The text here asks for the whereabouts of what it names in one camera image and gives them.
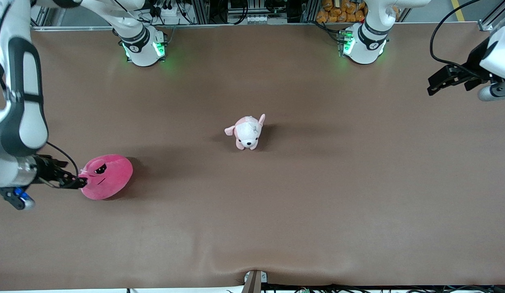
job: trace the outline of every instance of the pink plush toy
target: pink plush toy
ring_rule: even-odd
[[[121,191],[133,174],[131,162],[121,155],[104,155],[89,161],[79,177],[88,184],[81,188],[83,194],[92,200],[103,200]]]
[[[246,116],[238,120],[236,124],[225,128],[225,134],[236,137],[236,147],[240,150],[249,148],[254,150],[258,146],[258,138],[261,134],[261,128],[265,122],[265,114],[262,114],[260,120],[252,116]]]

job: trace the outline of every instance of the angry eye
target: angry eye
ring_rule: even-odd
[[[95,170],[94,172],[95,172],[95,174],[102,174],[102,173],[104,173],[104,171],[106,171],[106,168],[107,168],[106,164],[104,164],[104,165],[100,166],[100,168]]]

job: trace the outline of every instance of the pink ear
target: pink ear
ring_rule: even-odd
[[[232,132],[234,131],[234,128],[236,126],[232,125],[231,127],[229,128],[225,128],[225,134],[228,135],[228,136],[232,136]]]
[[[260,117],[260,121],[258,122],[261,126],[263,126],[263,122],[265,122],[265,114],[262,114]]]

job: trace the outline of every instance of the yellow floor line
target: yellow floor line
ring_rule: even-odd
[[[456,9],[457,7],[460,6],[459,0],[451,0],[451,4],[453,4],[453,9]],[[462,15],[462,9],[456,11],[455,15],[457,16],[457,20],[459,22],[464,22],[464,15]]]

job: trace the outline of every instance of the table surface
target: table surface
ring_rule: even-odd
[[[50,141],[83,166],[118,153],[116,198],[33,186],[0,198],[0,290],[505,284],[505,101],[427,95],[434,24],[398,24],[372,65],[315,26],[178,30],[165,63],[103,32],[33,33]],[[462,63],[487,34],[446,24]],[[255,151],[224,128],[267,115]],[[52,149],[41,153],[59,154]]]

